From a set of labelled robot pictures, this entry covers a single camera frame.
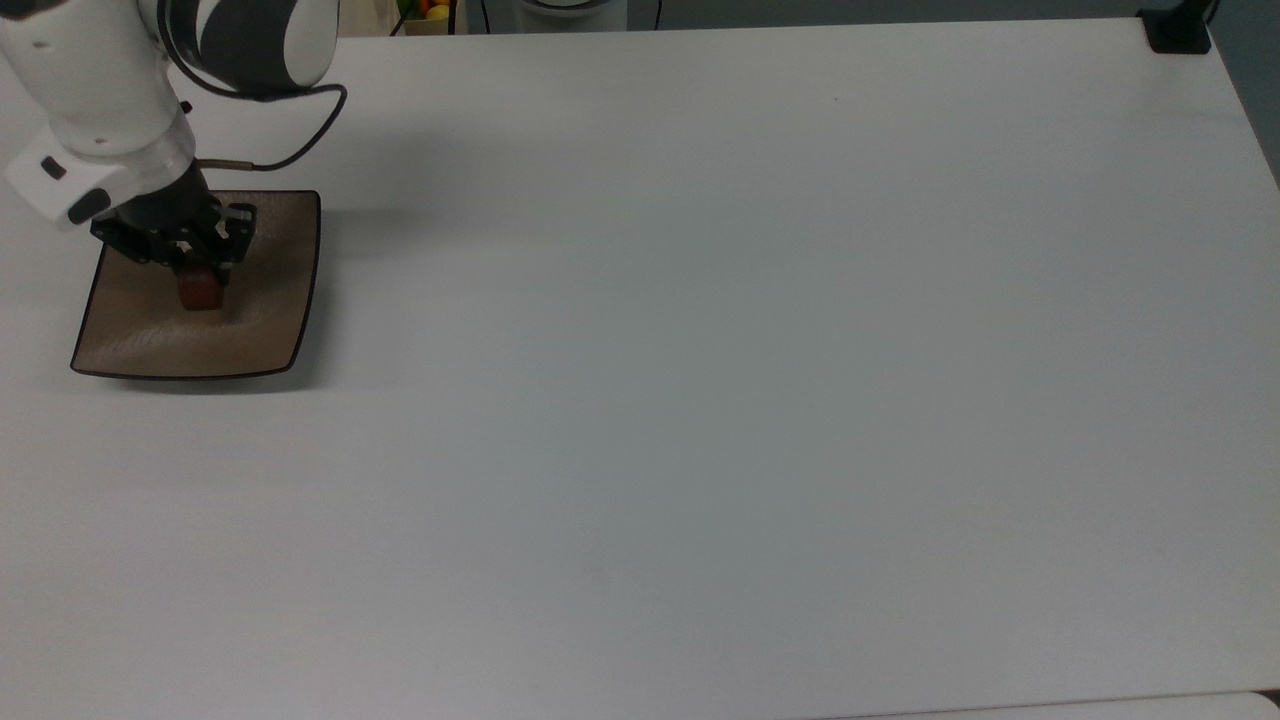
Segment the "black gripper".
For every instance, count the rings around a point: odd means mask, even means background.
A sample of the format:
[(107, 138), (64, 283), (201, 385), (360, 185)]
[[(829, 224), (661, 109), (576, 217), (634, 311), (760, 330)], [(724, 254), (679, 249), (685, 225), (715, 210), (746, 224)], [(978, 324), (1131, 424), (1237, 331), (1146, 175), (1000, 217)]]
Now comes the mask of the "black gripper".
[(169, 186), (96, 217), (90, 232), (133, 263), (166, 268), (179, 291), (195, 283), (196, 263), (209, 265), (225, 288), (248, 252), (257, 219), (253, 204), (216, 197), (193, 164)]

